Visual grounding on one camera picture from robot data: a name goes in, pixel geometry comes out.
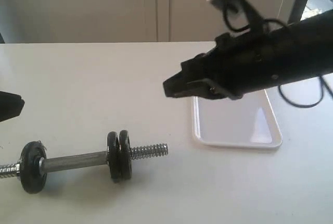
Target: table surface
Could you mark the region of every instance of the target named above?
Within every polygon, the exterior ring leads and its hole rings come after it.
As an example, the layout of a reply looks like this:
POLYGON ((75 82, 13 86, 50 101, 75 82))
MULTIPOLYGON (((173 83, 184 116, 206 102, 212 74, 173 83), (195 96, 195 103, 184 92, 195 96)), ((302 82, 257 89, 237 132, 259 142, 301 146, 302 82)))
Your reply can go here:
MULTIPOLYGON (((274 152, 201 145, 190 99, 166 98, 162 82, 212 46, 0 45, 0 88, 25 100, 19 117, 0 123, 0 163, 16 161, 37 140, 48 157, 103 151, 108 132, 122 129, 132 146, 169 145, 167 157, 134 161, 132 180, 120 184, 107 166, 50 173, 37 195, 3 179, 1 223, 332 222, 331 99, 297 109, 268 90, 284 138, 274 152)), ((304 102, 317 97, 316 83, 285 90, 304 102)))

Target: plastic tray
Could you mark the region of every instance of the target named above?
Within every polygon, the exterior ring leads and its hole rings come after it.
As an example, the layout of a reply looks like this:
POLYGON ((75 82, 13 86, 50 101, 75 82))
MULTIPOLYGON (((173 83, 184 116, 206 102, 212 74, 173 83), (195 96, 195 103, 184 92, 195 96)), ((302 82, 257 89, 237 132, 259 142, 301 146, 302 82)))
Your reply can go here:
POLYGON ((266 91, 237 101, 193 97, 193 131, 206 145, 240 148, 277 148, 282 135, 266 91))

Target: metal bar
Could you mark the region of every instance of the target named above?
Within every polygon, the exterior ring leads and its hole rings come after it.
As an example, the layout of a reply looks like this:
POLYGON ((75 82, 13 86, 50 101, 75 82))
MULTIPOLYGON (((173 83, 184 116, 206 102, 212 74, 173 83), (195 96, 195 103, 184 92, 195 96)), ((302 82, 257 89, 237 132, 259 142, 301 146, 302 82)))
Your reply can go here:
POLYGON ((68 169, 85 168, 107 164, 107 151, 72 155, 51 159, 44 159, 40 162, 40 173, 56 172, 68 169))

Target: cabinet door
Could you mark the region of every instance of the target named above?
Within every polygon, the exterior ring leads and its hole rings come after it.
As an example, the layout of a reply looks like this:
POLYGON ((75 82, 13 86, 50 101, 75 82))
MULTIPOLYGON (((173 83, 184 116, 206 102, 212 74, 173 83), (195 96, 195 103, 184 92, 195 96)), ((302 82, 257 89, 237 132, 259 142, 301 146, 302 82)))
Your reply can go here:
MULTIPOLYGON (((264 17, 277 17, 283 0, 248 0, 264 17)), ((158 10, 169 8, 168 29, 160 29, 163 38, 170 41, 212 41, 227 29, 222 15, 205 0, 168 0, 160 4, 158 10)), ((242 26, 246 21, 239 18, 235 26, 242 26)))
POLYGON ((20 27, 20 41, 28 43, 153 42, 155 4, 155 0, 6 0, 7 10, 15 15, 15 22, 9 23, 20 27))

